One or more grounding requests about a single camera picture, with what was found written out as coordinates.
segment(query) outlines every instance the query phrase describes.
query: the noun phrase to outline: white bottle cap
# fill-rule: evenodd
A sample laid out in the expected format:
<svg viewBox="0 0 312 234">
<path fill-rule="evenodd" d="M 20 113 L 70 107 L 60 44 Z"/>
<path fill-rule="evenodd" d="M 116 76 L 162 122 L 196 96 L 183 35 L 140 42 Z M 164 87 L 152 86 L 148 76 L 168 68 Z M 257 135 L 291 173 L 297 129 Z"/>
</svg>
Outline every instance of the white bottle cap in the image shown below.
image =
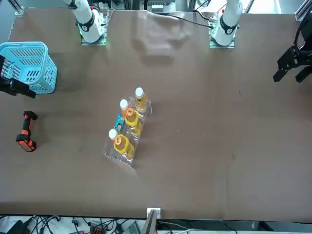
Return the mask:
<svg viewBox="0 0 312 234">
<path fill-rule="evenodd" d="M 136 88 L 136 98 L 141 99 L 144 96 L 143 89 L 141 87 Z"/>
<path fill-rule="evenodd" d="M 127 110 L 128 106 L 129 106 L 129 104 L 128 104 L 128 101 L 126 99 L 123 99 L 120 101 L 120 108 L 122 110 Z"/>
<path fill-rule="evenodd" d="M 117 131 L 115 129 L 109 130 L 108 136 L 111 140 L 115 140 L 117 137 Z"/>
</svg>

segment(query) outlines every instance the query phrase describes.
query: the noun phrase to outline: bottle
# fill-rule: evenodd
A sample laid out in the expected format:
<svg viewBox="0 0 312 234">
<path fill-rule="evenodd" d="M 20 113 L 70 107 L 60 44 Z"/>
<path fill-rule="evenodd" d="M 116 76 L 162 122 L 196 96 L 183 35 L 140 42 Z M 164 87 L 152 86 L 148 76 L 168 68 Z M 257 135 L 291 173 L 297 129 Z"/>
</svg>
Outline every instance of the bottle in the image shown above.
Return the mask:
<svg viewBox="0 0 312 234">
<path fill-rule="evenodd" d="M 138 137 L 141 134 L 141 130 L 143 127 L 143 125 L 140 121 L 140 118 L 139 118 L 138 111 L 129 107 L 127 110 L 127 116 L 125 118 L 125 121 L 126 121 L 126 124 L 128 124 L 130 127 L 130 132 L 133 135 Z"/>
<path fill-rule="evenodd" d="M 114 149 L 127 159 L 131 159 L 135 148 L 129 142 L 129 139 L 123 134 L 118 134 L 115 129 L 111 129 L 108 134 L 109 138 L 114 141 Z"/>
<path fill-rule="evenodd" d="M 136 109 L 142 113 L 146 112 L 146 96 L 141 87 L 136 88 L 136 100 L 135 106 Z"/>
<path fill-rule="evenodd" d="M 123 99 L 120 101 L 120 113 L 123 116 L 123 118 L 126 118 L 127 116 L 127 109 L 129 107 L 129 103 L 126 99 Z"/>
</svg>

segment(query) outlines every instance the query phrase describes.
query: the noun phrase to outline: brown table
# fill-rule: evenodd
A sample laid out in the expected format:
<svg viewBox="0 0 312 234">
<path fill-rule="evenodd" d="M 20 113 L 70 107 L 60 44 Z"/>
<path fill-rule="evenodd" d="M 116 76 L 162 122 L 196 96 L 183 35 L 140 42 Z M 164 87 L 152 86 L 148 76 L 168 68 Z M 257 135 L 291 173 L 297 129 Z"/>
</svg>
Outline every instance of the brown table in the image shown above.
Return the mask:
<svg viewBox="0 0 312 234">
<path fill-rule="evenodd" d="M 210 49 L 207 28 L 115 11 L 108 44 L 81 46 L 67 9 L 27 9 L 11 41 L 46 43 L 57 88 L 0 93 L 0 212 L 312 221 L 312 84 L 272 77 L 298 24 L 252 14 L 240 26 L 236 49 Z M 131 172 L 101 150 L 138 86 L 153 115 Z M 25 109 L 40 116 L 33 153 L 14 142 Z"/>
</svg>

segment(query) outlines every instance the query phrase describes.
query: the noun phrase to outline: blue plastic basket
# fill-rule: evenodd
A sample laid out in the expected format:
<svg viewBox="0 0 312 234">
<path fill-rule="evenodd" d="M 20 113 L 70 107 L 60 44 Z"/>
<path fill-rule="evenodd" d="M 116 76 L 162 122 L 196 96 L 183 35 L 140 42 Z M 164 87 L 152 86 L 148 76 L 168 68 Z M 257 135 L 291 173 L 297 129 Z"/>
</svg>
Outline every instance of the blue plastic basket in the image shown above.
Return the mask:
<svg viewBox="0 0 312 234">
<path fill-rule="evenodd" d="M 36 94 L 54 92 L 57 67 L 48 55 L 48 47 L 39 41 L 6 42 L 0 45 L 5 57 L 1 76 L 28 84 Z"/>
</svg>

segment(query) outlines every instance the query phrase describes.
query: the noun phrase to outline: orange and black scanner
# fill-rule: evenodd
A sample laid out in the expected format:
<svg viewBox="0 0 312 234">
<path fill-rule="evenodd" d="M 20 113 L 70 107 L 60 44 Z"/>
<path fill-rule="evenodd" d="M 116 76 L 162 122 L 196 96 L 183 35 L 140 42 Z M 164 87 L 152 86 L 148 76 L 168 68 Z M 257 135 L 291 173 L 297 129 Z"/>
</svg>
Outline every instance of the orange and black scanner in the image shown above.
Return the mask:
<svg viewBox="0 0 312 234">
<path fill-rule="evenodd" d="M 34 120 L 38 116 L 32 111 L 24 111 L 24 123 L 21 134 L 16 136 L 16 142 L 19 144 L 25 151 L 33 152 L 36 149 L 37 144 L 30 138 L 30 129 L 32 128 Z"/>
</svg>

